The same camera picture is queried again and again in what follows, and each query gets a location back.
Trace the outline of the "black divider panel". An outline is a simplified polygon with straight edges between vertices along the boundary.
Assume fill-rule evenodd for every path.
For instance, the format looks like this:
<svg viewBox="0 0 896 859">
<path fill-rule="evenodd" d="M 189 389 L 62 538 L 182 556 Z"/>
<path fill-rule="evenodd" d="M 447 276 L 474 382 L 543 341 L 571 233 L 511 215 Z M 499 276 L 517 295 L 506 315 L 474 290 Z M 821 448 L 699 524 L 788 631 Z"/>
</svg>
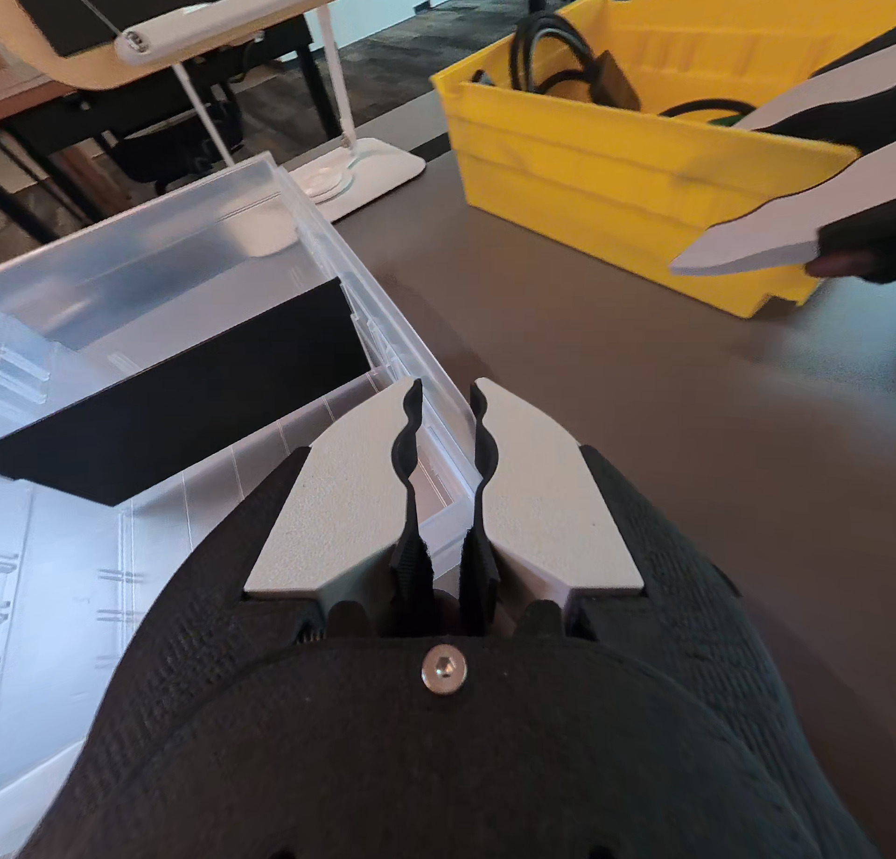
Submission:
<svg viewBox="0 0 896 859">
<path fill-rule="evenodd" d="M 1 474 L 107 507 L 369 372 L 339 277 L 1 440 Z"/>
</svg>

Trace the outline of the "dark wooden desk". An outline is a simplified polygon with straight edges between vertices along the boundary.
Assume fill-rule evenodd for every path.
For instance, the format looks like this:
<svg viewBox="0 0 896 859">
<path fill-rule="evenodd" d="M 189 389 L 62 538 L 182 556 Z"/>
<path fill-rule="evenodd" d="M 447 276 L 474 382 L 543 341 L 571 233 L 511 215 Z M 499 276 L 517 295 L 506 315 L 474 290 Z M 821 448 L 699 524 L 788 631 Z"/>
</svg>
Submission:
<svg viewBox="0 0 896 859">
<path fill-rule="evenodd" d="M 295 51 L 323 132 L 341 127 L 321 72 L 303 15 L 275 24 L 260 36 L 213 49 L 185 63 L 185 71 L 211 122 L 230 153 L 245 145 L 244 119 L 234 84 L 249 72 Z M 89 224 L 114 215 L 76 185 L 56 155 L 86 140 L 100 149 L 131 181 L 150 184 L 157 195 L 177 181 L 210 174 L 222 156 L 171 69 L 164 69 L 107 91 L 57 82 L 29 86 L 2 98 L 2 135 L 11 137 L 56 184 L 51 198 Z"/>
</svg>

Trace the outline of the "grey desk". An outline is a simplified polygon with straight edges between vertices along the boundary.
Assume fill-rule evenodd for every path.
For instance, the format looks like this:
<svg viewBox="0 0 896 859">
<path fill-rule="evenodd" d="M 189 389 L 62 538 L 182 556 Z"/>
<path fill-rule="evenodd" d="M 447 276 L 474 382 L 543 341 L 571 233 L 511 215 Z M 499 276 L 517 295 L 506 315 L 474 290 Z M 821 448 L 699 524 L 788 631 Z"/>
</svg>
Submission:
<svg viewBox="0 0 896 859">
<path fill-rule="evenodd" d="M 464 396 L 597 448 L 741 592 L 812 750 L 894 857 L 894 285 L 750 319 L 467 205 L 428 93 L 358 129 L 440 151 L 337 224 Z"/>
</svg>

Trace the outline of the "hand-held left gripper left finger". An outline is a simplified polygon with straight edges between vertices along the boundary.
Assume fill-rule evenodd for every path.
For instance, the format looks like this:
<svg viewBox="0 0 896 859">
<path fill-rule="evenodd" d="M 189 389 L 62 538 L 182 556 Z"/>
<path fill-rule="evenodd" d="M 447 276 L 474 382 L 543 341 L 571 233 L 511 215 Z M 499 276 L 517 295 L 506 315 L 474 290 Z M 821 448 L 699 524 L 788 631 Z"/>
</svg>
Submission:
<svg viewBox="0 0 896 859">
<path fill-rule="evenodd" d="M 421 381 L 405 377 L 314 441 L 245 583 L 248 596 L 312 599 L 325 615 L 355 602 L 384 634 L 434 630 L 434 574 L 410 483 L 422 399 Z"/>
</svg>

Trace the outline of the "clear plastic bin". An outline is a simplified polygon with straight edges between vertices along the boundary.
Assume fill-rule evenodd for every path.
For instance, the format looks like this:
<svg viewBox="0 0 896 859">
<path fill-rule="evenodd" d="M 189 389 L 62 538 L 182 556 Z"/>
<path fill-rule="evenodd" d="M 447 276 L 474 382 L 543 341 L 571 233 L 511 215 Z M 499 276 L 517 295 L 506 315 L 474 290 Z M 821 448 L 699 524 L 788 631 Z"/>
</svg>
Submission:
<svg viewBox="0 0 896 859">
<path fill-rule="evenodd" d="M 133 633 L 186 557 L 284 460 L 406 376 L 424 388 L 420 534 L 456 591 L 477 474 L 466 400 L 268 155 L 2 267 L 2 435 L 339 277 L 369 372 L 115 507 L 2 478 L 2 825 L 68 776 Z"/>
</svg>

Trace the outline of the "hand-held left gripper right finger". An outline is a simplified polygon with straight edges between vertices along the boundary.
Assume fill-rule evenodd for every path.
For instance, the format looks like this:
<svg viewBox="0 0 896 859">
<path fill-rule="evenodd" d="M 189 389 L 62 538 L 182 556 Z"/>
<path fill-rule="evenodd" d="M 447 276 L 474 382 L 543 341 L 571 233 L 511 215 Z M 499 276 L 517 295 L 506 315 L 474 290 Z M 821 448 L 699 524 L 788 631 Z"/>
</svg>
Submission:
<svg viewBox="0 0 896 859">
<path fill-rule="evenodd" d="M 470 388 L 476 487 L 459 605 L 469 634 L 513 624 L 539 601 L 568 620 L 581 599 L 641 596 L 644 577 L 584 446 L 547 413 L 487 378 Z"/>
</svg>

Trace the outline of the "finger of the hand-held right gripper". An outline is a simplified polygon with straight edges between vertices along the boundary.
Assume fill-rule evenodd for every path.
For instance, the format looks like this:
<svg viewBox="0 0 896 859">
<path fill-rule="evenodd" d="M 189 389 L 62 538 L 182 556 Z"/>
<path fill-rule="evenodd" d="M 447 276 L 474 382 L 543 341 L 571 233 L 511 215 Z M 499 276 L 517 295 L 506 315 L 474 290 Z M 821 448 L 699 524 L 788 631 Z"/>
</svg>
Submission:
<svg viewBox="0 0 896 859">
<path fill-rule="evenodd" d="M 895 33 L 886 32 L 819 69 L 736 129 L 874 152 L 895 141 Z"/>
<path fill-rule="evenodd" d="M 828 223 L 895 200 L 895 152 L 877 150 L 800 192 L 712 225 L 670 264 L 676 275 L 728 275 L 803 266 Z"/>
</svg>

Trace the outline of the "yellow plastic bin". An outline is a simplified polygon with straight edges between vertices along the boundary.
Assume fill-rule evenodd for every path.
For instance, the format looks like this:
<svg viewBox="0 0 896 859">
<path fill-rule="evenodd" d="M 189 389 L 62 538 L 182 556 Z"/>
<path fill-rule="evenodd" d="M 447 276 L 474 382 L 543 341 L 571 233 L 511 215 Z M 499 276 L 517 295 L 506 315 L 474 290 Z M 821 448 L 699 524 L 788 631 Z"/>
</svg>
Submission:
<svg viewBox="0 0 896 859">
<path fill-rule="evenodd" d="M 800 266 L 693 277 L 669 266 L 712 225 L 809 189 L 857 158 L 790 136 L 674 117 L 683 103 L 759 107 L 895 23 L 895 0 L 577 0 L 559 11 L 608 53 L 639 111 L 590 102 L 585 84 L 511 84 L 512 37 L 435 74 L 468 204 L 691 298 L 749 318 L 805 304 Z"/>
</svg>

